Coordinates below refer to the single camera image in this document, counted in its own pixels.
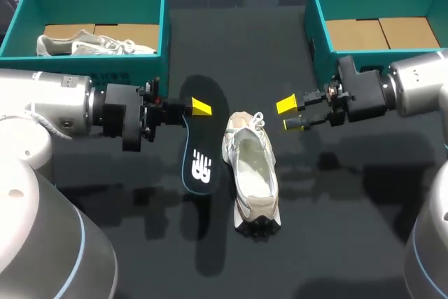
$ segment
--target cardboard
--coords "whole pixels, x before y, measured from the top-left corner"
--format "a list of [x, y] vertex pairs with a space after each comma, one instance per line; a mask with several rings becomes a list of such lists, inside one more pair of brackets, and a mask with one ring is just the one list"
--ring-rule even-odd
[[154, 50], [157, 50], [159, 46], [159, 25], [96, 25], [94, 34], [108, 36], [119, 41], [129, 39], [137, 45], [148, 46]]
[[43, 34], [52, 39], [70, 39], [77, 35], [77, 33], [82, 29], [93, 34], [95, 24], [47, 25], [45, 26]]
[[379, 19], [391, 49], [440, 48], [425, 17]]
[[389, 49], [378, 20], [330, 20], [325, 22], [333, 49]]

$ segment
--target black table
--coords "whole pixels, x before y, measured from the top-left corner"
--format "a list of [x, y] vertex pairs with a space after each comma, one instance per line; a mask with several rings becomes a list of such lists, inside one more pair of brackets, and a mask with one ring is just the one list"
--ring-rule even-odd
[[268, 242], [235, 232], [228, 182], [210, 202], [191, 201], [181, 127], [160, 128], [141, 153], [122, 153], [118, 139], [55, 144], [58, 187], [84, 195], [79, 207], [115, 247], [119, 299], [409, 298], [403, 241], [445, 159], [438, 114], [284, 132], [276, 101], [314, 89], [302, 16], [287, 7], [171, 12], [170, 97], [204, 74], [231, 112], [265, 115], [283, 224]]

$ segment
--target shoelace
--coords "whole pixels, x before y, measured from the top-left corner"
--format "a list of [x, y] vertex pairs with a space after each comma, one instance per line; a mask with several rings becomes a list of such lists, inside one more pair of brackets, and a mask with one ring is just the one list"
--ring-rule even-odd
[[[265, 131], [263, 129], [264, 126], [265, 121], [263, 120], [263, 114], [261, 112], [257, 112], [249, 121], [248, 125], [248, 127], [254, 130], [258, 135], [263, 144], [263, 147], [266, 147]], [[235, 147], [235, 134], [232, 135], [232, 145]]]
[[99, 40], [106, 49], [116, 50], [117, 54], [132, 54], [135, 51], [135, 43], [129, 39], [117, 41], [107, 36], [99, 36]]

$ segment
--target shoe box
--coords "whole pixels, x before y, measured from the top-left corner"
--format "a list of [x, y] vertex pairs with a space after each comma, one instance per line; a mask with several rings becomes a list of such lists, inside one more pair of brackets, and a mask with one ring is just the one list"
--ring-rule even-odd
[[308, 0], [304, 29], [320, 89], [352, 55], [358, 71], [448, 48], [448, 0]]
[[[38, 36], [68, 39], [81, 29], [132, 40], [153, 55], [36, 56]], [[0, 68], [87, 75], [93, 84], [143, 85], [159, 77], [168, 95], [170, 21], [166, 0], [20, 0], [0, 47]]]

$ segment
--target sneaker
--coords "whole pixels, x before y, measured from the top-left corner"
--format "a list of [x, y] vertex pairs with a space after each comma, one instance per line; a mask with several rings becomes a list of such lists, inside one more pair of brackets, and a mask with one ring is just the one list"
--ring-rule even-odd
[[99, 44], [75, 41], [72, 55], [141, 55], [156, 54], [152, 48], [136, 45], [132, 40], [118, 41], [107, 36], [98, 36]]
[[131, 40], [118, 41], [108, 36], [96, 36], [84, 29], [70, 39], [52, 39], [46, 35], [37, 38], [38, 56], [55, 55], [124, 55], [155, 54], [146, 46], [136, 45]]
[[264, 126], [261, 112], [254, 116], [236, 112], [230, 116], [223, 138], [223, 159], [232, 166], [237, 187], [236, 229], [243, 223], [281, 225], [275, 157]]

